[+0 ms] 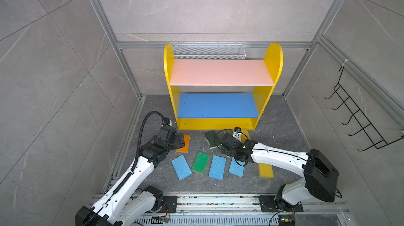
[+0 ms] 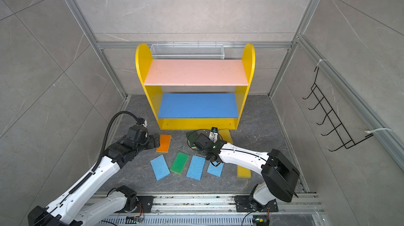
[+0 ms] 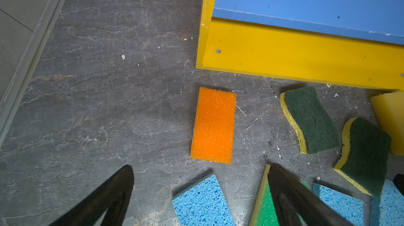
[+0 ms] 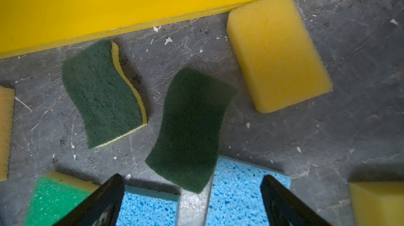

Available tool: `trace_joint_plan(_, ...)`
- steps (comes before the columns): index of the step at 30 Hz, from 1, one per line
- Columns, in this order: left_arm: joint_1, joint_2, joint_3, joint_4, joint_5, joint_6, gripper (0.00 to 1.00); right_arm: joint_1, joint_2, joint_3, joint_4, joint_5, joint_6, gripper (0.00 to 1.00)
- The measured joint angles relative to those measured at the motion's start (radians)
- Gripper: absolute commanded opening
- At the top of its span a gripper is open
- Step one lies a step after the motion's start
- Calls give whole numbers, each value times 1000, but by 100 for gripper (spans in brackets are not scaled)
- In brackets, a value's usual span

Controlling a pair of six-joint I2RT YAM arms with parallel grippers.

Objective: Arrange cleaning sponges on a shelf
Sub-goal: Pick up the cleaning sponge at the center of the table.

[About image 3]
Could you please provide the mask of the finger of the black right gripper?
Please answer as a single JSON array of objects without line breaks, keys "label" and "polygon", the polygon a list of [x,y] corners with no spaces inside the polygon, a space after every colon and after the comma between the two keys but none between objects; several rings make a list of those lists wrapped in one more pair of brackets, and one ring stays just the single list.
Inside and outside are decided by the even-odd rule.
[{"label": "finger of the black right gripper", "polygon": [[404,196],[404,175],[397,174],[393,179],[393,183],[398,191]]}]

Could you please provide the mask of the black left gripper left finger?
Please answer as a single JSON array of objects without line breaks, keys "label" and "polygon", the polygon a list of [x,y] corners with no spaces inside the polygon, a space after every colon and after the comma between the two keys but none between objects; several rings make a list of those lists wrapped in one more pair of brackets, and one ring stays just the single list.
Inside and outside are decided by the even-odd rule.
[{"label": "black left gripper left finger", "polygon": [[101,216],[104,216],[102,226],[121,226],[133,186],[133,169],[130,165],[125,165],[51,225],[93,226]]}]

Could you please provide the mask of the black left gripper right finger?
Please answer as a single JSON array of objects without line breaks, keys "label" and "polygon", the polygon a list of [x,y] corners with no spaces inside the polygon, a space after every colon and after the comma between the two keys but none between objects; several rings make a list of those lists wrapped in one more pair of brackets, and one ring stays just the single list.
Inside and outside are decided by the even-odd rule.
[{"label": "black left gripper right finger", "polygon": [[280,226],[351,226],[280,164],[271,164],[268,184]]}]

